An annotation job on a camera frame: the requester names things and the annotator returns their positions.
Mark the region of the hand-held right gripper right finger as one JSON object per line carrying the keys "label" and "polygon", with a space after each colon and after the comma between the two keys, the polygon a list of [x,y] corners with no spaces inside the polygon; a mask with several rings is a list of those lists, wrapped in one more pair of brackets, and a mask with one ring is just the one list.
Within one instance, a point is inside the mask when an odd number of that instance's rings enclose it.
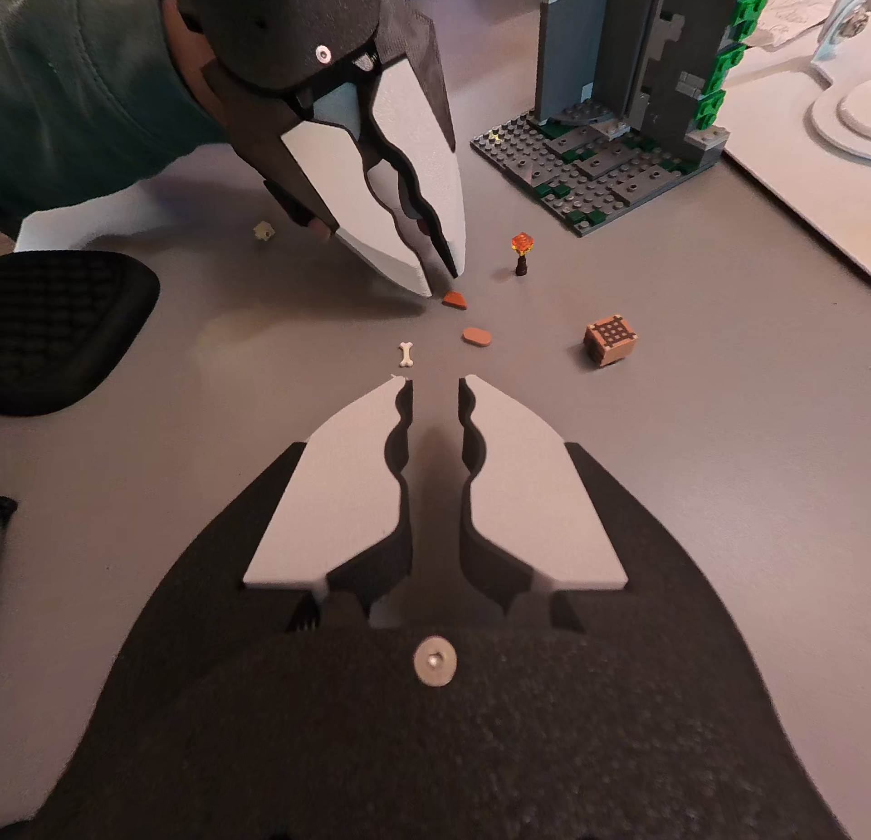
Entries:
{"label": "hand-held right gripper right finger", "polygon": [[460,563],[506,614],[521,595],[616,592],[628,583],[562,436],[477,375],[459,381]]}

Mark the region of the small white paper sheet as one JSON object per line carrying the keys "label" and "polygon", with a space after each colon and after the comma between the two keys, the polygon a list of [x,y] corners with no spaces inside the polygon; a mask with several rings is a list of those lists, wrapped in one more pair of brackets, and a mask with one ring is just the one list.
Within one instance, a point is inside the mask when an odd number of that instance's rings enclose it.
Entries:
{"label": "small white paper sheet", "polygon": [[778,48],[822,24],[836,0],[768,0],[756,29],[746,38],[750,47]]}

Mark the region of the white book stand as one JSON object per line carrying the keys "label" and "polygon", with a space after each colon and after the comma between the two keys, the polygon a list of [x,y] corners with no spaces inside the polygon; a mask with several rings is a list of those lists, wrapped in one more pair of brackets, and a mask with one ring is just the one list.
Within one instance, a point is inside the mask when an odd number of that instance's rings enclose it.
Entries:
{"label": "white book stand", "polygon": [[778,48],[749,46],[724,89],[726,152],[869,273],[869,0],[836,0]]}

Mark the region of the person's left forearm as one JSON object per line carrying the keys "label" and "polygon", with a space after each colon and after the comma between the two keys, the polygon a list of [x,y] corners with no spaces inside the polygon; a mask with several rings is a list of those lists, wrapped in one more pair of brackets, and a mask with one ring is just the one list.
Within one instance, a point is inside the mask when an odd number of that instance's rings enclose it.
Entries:
{"label": "person's left forearm", "polygon": [[3,235],[226,142],[173,65],[160,1],[1,0]]}

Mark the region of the person's left hand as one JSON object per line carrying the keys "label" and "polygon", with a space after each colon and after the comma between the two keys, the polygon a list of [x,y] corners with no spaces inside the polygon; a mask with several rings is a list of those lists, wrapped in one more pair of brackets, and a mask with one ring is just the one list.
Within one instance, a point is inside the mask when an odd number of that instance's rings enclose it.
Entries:
{"label": "person's left hand", "polygon": [[214,59],[206,37],[190,29],[180,13],[178,0],[161,0],[160,10],[173,65],[198,105],[221,127],[226,127],[225,109],[212,92],[203,68]]}

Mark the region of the tan toy brick cube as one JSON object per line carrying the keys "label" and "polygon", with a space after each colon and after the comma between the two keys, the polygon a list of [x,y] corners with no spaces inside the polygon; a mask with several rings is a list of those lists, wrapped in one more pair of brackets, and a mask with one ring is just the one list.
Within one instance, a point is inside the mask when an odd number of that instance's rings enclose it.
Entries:
{"label": "tan toy brick cube", "polygon": [[626,358],[637,344],[638,334],[620,314],[590,323],[583,348],[595,367],[606,367]]}

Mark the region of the grey toy brick building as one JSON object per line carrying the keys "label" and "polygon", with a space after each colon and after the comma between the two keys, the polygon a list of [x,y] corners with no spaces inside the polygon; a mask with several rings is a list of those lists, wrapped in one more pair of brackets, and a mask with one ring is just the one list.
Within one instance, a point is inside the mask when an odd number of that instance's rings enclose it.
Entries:
{"label": "grey toy brick building", "polygon": [[768,0],[540,0],[533,107],[470,147],[577,236],[720,159],[724,81]]}

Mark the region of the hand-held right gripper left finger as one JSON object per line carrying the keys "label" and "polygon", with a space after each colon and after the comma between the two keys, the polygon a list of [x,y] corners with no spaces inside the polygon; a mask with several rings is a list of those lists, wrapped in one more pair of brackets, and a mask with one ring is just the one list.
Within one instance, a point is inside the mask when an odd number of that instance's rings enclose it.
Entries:
{"label": "hand-held right gripper left finger", "polygon": [[243,577],[248,588],[353,594],[368,613],[412,563],[408,427],[413,385],[385,383],[339,410],[304,444]]}

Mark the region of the grey desk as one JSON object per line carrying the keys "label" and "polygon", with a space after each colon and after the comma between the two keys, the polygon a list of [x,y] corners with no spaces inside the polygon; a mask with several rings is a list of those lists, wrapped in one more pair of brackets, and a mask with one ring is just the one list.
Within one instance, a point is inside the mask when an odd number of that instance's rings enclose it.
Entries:
{"label": "grey desk", "polygon": [[[415,561],[373,620],[501,620],[458,560],[457,386],[477,374],[681,542],[823,797],[869,838],[867,279],[726,161],[574,236],[469,145],[530,105],[539,0],[415,2],[450,95],[466,312],[301,231],[224,146],[23,228],[27,249],[100,235],[94,247],[138,258],[161,291],[91,395],[2,419],[2,495],[19,503],[2,548],[2,824],[44,802],[180,553],[290,443],[398,374],[411,341]],[[535,244],[518,278],[521,232]],[[637,344],[595,367],[586,327],[613,314]],[[492,344],[463,342],[469,326]]]}

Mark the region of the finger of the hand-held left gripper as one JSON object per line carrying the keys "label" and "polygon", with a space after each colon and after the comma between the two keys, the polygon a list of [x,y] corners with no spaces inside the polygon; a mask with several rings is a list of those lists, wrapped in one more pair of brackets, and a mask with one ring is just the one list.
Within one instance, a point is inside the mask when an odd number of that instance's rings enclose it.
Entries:
{"label": "finger of the hand-held left gripper", "polygon": [[339,241],[389,281],[430,298],[421,261],[370,189],[352,134],[342,126],[302,121],[281,141],[332,214]]}
{"label": "finger of the hand-held left gripper", "polygon": [[466,217],[460,168],[408,60],[386,66],[368,106],[376,150],[369,171],[376,196],[387,202],[402,236],[415,250],[430,238],[452,278],[465,268]]}

